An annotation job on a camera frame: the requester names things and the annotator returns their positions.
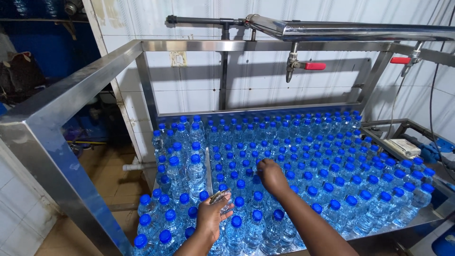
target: person's right hand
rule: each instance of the person's right hand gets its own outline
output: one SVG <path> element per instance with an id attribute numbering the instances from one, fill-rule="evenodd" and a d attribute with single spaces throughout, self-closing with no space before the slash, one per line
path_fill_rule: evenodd
<path id="1" fill-rule="evenodd" d="M 278 197 L 280 193 L 290 189 L 283 171 L 275 161 L 267 158 L 262 159 L 257 168 L 262 185 L 273 196 Z"/>

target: electrical wire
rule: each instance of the electrical wire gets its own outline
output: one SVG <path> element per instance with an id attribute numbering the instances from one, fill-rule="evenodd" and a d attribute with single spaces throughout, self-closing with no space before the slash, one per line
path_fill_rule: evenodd
<path id="1" fill-rule="evenodd" d="M 400 92 L 400 90 L 401 90 L 401 87 L 403 86 L 403 82 L 404 82 L 404 78 L 405 78 L 405 77 L 406 77 L 406 75 L 404 75 L 403 79 L 401 79 L 401 83 L 399 84 L 397 94 L 395 95 L 394 104 L 392 105 L 392 117 L 391 117 L 391 119 L 390 119 L 389 131 L 387 132 L 387 135 L 386 135 L 386 137 L 388 137 L 388 138 L 390 138 L 390 131 L 392 130 L 392 126 L 393 126 L 393 123 L 394 123 L 395 102 L 397 101 L 398 94 L 399 94 L 399 92 Z"/>
<path id="2" fill-rule="evenodd" d="M 455 5 L 454 5 L 454 8 L 452 10 L 452 14 L 450 16 L 449 26 L 452 25 L 452 20 L 454 18 L 454 13 L 455 13 Z M 444 45 L 445 45 L 445 41 L 442 42 L 441 49 L 439 50 L 440 52 L 442 52 L 442 50 L 444 49 Z M 454 177 L 452 177 L 452 175 L 450 174 L 449 170 L 447 169 L 445 164 L 442 162 L 441 150 L 439 149 L 438 145 L 436 145 L 436 137 L 435 137 L 435 133 L 433 132 L 433 108 L 432 108 L 432 106 L 433 106 L 433 91 L 435 89 L 436 75 L 438 73 L 438 69 L 439 69 L 439 63 L 436 64 L 435 75 L 433 76 L 433 81 L 431 83 L 431 91 L 430 91 L 430 130 L 431 130 L 431 137 L 433 138 L 433 143 L 435 144 L 435 147 L 438 150 L 439 159 L 441 160 L 441 163 L 442 163 L 442 166 L 444 167 L 445 172 L 448 174 L 448 176 L 453 181 L 455 181 Z"/>

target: person's left hand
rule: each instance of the person's left hand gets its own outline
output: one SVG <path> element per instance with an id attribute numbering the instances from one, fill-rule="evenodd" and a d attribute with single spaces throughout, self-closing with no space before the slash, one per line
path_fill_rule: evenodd
<path id="1" fill-rule="evenodd" d="M 197 210 L 196 230 L 195 233 L 201 233 L 207 237 L 211 243 L 215 243 L 220 237 L 220 222 L 229 218 L 233 211 L 229 211 L 220 215 L 220 210 L 223 208 L 231 198 L 230 195 L 225 196 L 215 204 L 209 204 L 210 198 L 199 204 Z M 229 208 L 232 209 L 234 204 L 230 204 Z"/>

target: hand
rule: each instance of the hand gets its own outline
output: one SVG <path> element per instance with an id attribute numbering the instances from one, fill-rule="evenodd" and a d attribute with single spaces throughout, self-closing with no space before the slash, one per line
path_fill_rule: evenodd
<path id="1" fill-rule="evenodd" d="M 275 197 L 289 188 L 288 181 L 279 165 L 271 159 L 263 159 L 258 163 L 258 175 L 262 185 Z"/>
<path id="2" fill-rule="evenodd" d="M 212 205 L 209 204 L 210 198 L 207 198 L 199 204 L 195 233 L 197 232 L 203 234 L 203 237 L 206 239 L 208 238 L 212 245 L 220 237 L 220 222 L 229 218 L 233 214 L 233 211 L 229 211 L 220 215 L 221 208 L 228 204 L 230 198 L 231 196 L 227 195 Z M 229 205 L 229 209 L 232 209 L 233 207 L 234 204 Z"/>

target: stainless steel frame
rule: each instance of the stainless steel frame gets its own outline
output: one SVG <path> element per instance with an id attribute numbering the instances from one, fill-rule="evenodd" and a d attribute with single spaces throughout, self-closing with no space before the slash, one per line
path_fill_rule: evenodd
<path id="1" fill-rule="evenodd" d="M 390 42 L 301 42 L 299 51 L 379 51 L 367 82 L 355 102 L 160 114 L 155 101 L 146 51 L 286 51 L 282 41 L 133 40 L 57 82 L 0 118 L 0 138 L 33 174 L 61 209 L 103 255 L 129 255 L 132 247 L 95 186 L 70 150 L 60 127 L 136 60 L 154 127 L 182 114 L 265 115 L 279 112 L 362 110 L 394 52 L 410 54 L 412 46 Z M 455 67 L 455 56 L 423 49 L 422 59 Z"/>

